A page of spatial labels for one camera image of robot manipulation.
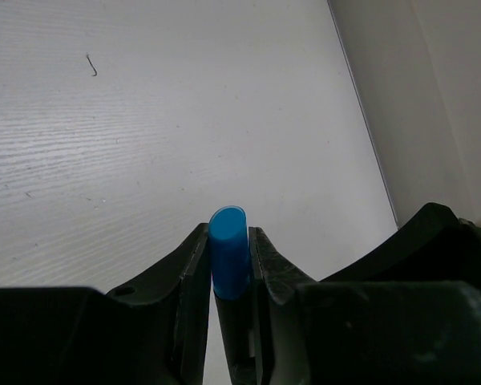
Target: blue cylinder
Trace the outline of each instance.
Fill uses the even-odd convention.
[[[246,213],[236,206],[223,207],[208,224],[212,282],[216,296],[238,299],[249,286],[249,258]]]

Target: white wall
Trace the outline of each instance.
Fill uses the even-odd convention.
[[[481,224],[481,0],[330,0],[400,224]]]
[[[315,278],[396,229],[325,1],[0,2],[0,286],[109,290],[231,204]]]
[[[481,222],[481,0],[413,4]]]

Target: screw hole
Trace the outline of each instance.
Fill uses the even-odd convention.
[[[122,297],[124,295],[129,295],[132,293],[135,293],[135,288],[131,286],[118,287],[116,290],[114,290],[114,295],[116,297]]]

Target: white table surface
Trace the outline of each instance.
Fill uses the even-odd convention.
[[[0,1],[0,286],[107,291],[223,205],[313,278],[396,230],[326,0]]]

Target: white wood-grain surface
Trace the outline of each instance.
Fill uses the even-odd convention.
[[[326,0],[0,1],[0,286],[109,290],[223,205],[314,278],[395,231]]]

